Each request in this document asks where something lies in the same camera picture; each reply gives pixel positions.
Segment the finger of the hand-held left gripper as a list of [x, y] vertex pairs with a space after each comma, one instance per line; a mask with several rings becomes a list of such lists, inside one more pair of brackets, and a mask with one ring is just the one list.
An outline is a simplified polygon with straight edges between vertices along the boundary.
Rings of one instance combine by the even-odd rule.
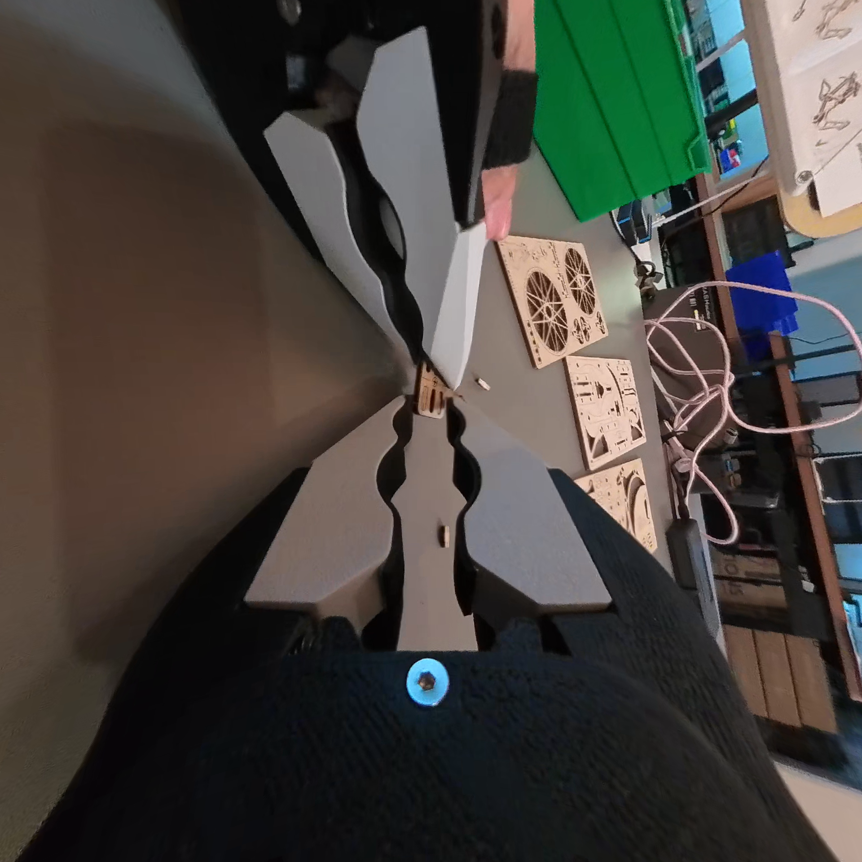
[[470, 358], [487, 239], [483, 221], [462, 229], [455, 220], [425, 27], [376, 49], [356, 127], [401, 227], [422, 350], [456, 390]]
[[313, 124], [319, 111], [282, 114], [264, 137], [324, 264], [406, 358], [423, 356], [422, 317], [383, 219], [353, 121]]

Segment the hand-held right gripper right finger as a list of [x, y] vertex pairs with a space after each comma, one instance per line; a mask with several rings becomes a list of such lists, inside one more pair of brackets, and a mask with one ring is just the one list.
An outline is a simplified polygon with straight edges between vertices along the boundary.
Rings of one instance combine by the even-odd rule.
[[454, 587], [489, 651], [513, 621], [602, 613], [612, 599], [545, 461], [478, 408], [451, 403], [453, 482], [465, 500]]

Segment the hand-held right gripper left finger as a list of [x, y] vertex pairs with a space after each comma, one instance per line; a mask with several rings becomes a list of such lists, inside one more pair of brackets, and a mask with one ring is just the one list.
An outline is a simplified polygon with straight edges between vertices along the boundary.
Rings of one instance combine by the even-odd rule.
[[244, 602], [315, 623], [344, 618], [371, 650], [394, 650], [404, 546], [393, 497], [406, 479], [407, 397], [396, 396], [311, 464]]

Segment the small slotted wooden part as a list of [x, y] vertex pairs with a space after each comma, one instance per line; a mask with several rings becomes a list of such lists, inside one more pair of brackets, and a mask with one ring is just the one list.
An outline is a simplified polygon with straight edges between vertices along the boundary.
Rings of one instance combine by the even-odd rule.
[[444, 418], [450, 390], [445, 381], [427, 361], [417, 368], [414, 394], [415, 415], [425, 418]]

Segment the arc-pattern wooden parts sheet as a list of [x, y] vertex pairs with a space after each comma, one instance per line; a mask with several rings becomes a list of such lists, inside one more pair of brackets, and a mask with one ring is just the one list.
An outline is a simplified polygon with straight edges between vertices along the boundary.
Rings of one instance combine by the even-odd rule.
[[658, 550], [641, 458], [594, 471], [574, 482], [648, 552]]

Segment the wheel-pattern wooden parts sheet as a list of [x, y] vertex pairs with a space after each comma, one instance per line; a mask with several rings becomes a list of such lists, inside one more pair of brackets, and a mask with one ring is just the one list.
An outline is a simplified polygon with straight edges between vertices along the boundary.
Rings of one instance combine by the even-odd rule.
[[608, 335], [583, 245], [512, 235], [498, 242], [497, 250], [534, 368]]

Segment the slotted wooden parts sheet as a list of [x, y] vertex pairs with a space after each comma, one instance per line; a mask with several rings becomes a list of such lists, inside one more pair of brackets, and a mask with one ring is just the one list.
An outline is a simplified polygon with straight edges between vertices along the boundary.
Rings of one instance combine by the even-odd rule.
[[630, 361], [568, 356], [566, 382], [586, 468], [595, 471], [646, 440]]

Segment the person's left hand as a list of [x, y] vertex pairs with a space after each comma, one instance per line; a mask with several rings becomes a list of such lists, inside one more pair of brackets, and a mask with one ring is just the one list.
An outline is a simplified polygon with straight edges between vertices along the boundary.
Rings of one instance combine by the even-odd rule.
[[[535, 70], [534, 2], [508, 2], [503, 67]], [[483, 171], [484, 222], [488, 242], [503, 240], [510, 231], [519, 164]]]

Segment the black power adapter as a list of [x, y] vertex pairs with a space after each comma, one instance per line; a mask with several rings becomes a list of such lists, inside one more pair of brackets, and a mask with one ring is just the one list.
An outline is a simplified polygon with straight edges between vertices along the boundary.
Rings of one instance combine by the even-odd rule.
[[690, 516], [677, 519], [665, 537], [677, 583], [683, 589], [705, 592], [709, 587], [707, 558], [697, 521]]

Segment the green plastic bin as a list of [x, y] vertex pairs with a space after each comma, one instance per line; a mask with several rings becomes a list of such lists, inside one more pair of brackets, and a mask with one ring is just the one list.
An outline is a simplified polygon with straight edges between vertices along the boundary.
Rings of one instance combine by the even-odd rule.
[[537, 1], [533, 138], [578, 221], [709, 172], [682, 2]]

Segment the small blue device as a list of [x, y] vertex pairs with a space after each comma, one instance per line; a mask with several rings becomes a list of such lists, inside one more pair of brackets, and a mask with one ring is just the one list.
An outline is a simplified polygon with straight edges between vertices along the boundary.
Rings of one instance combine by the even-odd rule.
[[651, 242], [654, 212], [649, 200], [639, 198], [625, 203], [612, 217], [625, 246], [634, 248]]

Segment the black equipment box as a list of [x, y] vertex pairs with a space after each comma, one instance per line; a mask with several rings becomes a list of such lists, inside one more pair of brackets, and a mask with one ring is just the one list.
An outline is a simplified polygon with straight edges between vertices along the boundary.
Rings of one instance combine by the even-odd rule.
[[708, 385], [725, 379], [725, 358], [735, 359], [732, 345], [722, 347], [720, 310], [714, 288], [657, 290], [643, 302], [645, 321], [660, 321], [663, 328], [647, 328], [648, 359], [653, 393], [664, 443], [686, 404], [704, 392], [695, 371]]

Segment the blue plastic bin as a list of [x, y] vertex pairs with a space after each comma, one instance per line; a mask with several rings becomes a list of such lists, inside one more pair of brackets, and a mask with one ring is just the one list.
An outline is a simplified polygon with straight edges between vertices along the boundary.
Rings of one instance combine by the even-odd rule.
[[735, 322], [748, 362], [753, 364], [769, 359], [770, 334], [777, 332], [787, 336], [798, 329], [798, 303], [792, 293], [792, 283], [782, 254], [773, 251], [735, 265], [727, 271], [726, 280], [788, 294], [787, 297], [780, 297], [776, 293], [738, 287], [729, 290]]

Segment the instruction sheet on clipboard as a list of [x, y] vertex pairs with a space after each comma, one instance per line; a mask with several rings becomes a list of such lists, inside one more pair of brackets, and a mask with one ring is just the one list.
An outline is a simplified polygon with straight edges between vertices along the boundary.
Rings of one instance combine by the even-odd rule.
[[769, 149], [770, 172], [778, 186], [780, 209], [786, 223], [797, 233], [814, 239], [829, 238], [850, 233], [860, 228], [861, 223], [861, 143], [860, 143], [860, 204], [836, 216], [822, 217], [816, 209], [814, 193], [803, 192], [796, 197], [790, 193], [783, 181], [781, 149], [778, 142], [778, 121], [775, 103], [775, 85], [771, 82], [767, 55], [770, 53], [770, 39], [767, 16], [763, 11], [764, 2], [744, 1], [741, 3], [745, 21], [745, 38], [752, 61], [758, 102], [765, 126]]

